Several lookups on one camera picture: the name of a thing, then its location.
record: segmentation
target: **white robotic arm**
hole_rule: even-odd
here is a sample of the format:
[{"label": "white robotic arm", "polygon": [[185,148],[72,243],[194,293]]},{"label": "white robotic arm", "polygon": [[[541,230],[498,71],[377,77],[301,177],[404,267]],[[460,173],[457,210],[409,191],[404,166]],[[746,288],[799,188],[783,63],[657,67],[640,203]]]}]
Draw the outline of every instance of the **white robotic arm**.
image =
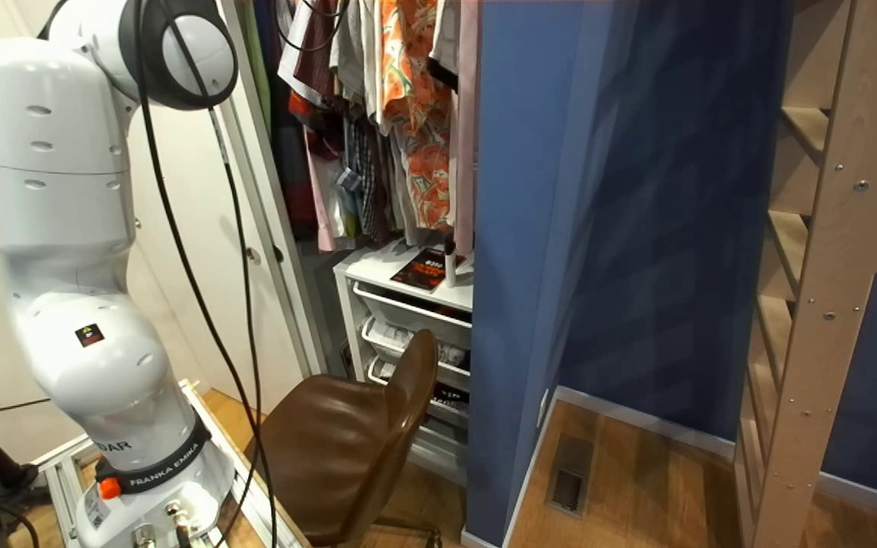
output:
[{"label": "white robotic arm", "polygon": [[176,509],[204,533],[231,488],[124,288],[141,88],[176,110],[228,97],[236,48],[213,0],[67,0],[48,41],[0,41],[8,311],[41,387],[104,452],[77,513],[78,539],[104,548],[166,531]]}]

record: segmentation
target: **white shelf unit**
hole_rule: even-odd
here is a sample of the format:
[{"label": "white shelf unit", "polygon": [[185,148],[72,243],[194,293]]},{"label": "white shelf unit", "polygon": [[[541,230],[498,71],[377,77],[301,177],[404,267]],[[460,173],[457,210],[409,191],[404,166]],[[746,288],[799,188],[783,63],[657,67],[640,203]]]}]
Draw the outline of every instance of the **white shelf unit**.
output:
[{"label": "white shelf unit", "polygon": [[388,383],[412,333],[440,338],[440,391],[414,440],[412,460],[462,485],[470,442],[471,282],[435,288],[396,282],[418,257],[401,243],[353,252],[334,265],[353,378]]}]

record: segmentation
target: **wall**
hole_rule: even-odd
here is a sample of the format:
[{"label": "wall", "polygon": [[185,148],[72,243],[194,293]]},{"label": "wall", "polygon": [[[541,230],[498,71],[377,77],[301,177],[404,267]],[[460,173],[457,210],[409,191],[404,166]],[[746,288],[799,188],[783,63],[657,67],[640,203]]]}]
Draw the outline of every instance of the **wall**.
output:
[{"label": "wall", "polygon": [[[562,383],[735,440],[783,20],[642,4]],[[877,488],[877,280],[825,472]]]},{"label": "wall", "polygon": [[500,545],[566,333],[577,237],[618,118],[634,5],[480,4],[474,373],[466,531]]},{"label": "wall", "polygon": [[642,4],[562,383],[735,435],[783,74],[774,4]]},{"label": "wall", "polygon": [[[236,373],[245,380],[245,391],[253,394],[256,383],[251,373],[251,345],[246,345],[246,318],[242,288],[242,248],[231,213],[231,196],[225,187],[225,170],[221,163],[209,122],[204,113],[157,110],[157,137],[162,148],[168,196],[173,201],[181,234],[193,259],[198,285],[217,320],[217,330],[236,363]],[[238,400],[231,373],[222,363],[222,352],[217,350],[204,327],[198,303],[193,300],[193,285],[182,275],[176,248],[172,242],[168,219],[151,184],[151,166],[145,157],[141,113],[130,124],[128,142],[133,153],[130,160],[133,215],[141,222],[133,257],[150,262],[150,267],[157,272],[166,305],[173,313],[176,330],[185,336],[185,345],[198,356],[193,361],[194,367],[193,375]],[[256,257],[263,257],[266,243],[260,242],[246,191],[242,191],[242,206],[246,219],[246,248],[256,249]],[[278,280],[272,277],[266,262],[251,262],[251,277],[253,277],[251,288],[253,288],[256,350],[263,367],[263,409],[275,409],[301,380],[305,373],[299,363],[299,350],[292,348],[292,336],[285,327],[289,308],[284,305],[284,297],[275,285]]]},{"label": "wall", "polygon": [[471,535],[503,541],[555,380],[732,434],[780,30],[752,0],[484,4]]}]

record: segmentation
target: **wooden frame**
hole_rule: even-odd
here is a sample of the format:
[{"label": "wooden frame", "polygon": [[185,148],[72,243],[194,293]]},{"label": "wooden frame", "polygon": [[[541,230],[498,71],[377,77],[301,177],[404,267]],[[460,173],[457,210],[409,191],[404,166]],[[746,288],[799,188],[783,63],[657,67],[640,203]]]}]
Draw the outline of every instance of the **wooden frame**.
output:
[{"label": "wooden frame", "polygon": [[802,545],[877,277],[877,0],[799,0],[735,460],[742,545]]}]

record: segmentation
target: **wooden floor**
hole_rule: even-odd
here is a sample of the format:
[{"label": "wooden floor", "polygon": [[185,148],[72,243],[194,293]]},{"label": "wooden floor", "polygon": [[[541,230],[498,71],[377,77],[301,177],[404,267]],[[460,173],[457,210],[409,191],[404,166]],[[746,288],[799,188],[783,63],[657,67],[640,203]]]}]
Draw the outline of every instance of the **wooden floor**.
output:
[{"label": "wooden floor", "polygon": [[[238,449],[246,449],[251,442],[251,427],[245,409],[222,395],[222,394],[207,394],[204,404],[213,412],[221,427],[228,434],[228,440]],[[41,548],[60,548],[64,535],[56,524],[56,516],[48,505],[34,505],[24,513],[27,520],[38,528]],[[383,509],[388,518],[404,520],[404,524],[427,524],[429,531],[442,533],[444,548],[460,548],[460,531],[462,531],[462,490],[452,482],[442,482],[440,475],[409,466],[404,475],[398,479],[398,488],[394,499]],[[8,535],[8,548],[31,548],[31,535],[18,528]],[[256,548],[263,545],[246,524],[238,524],[228,535],[231,548]],[[394,531],[394,528],[373,528],[367,535],[364,548],[425,548],[425,535]]]},{"label": "wooden floor", "polygon": [[[242,404],[222,394],[204,395],[236,444],[251,442]],[[548,503],[550,466],[562,435],[595,442],[591,485],[580,516]],[[418,466],[409,466],[388,518],[433,524],[449,548],[460,545],[462,490]],[[48,509],[31,513],[41,545],[60,548]],[[231,545],[251,548],[251,531]],[[24,531],[8,539],[27,548]],[[364,548],[425,548],[419,535],[373,528]],[[601,418],[573,403],[557,403],[535,453],[512,548],[604,545],[604,548],[736,548],[739,520],[732,462],[655,434]],[[803,548],[877,548],[877,518],[829,495],[817,495]]]},{"label": "wooden floor", "polygon": [[[595,442],[580,516],[548,503],[562,435]],[[532,462],[512,545],[736,548],[732,462],[663,435],[557,403]],[[877,548],[877,518],[817,495],[803,548]]]}]

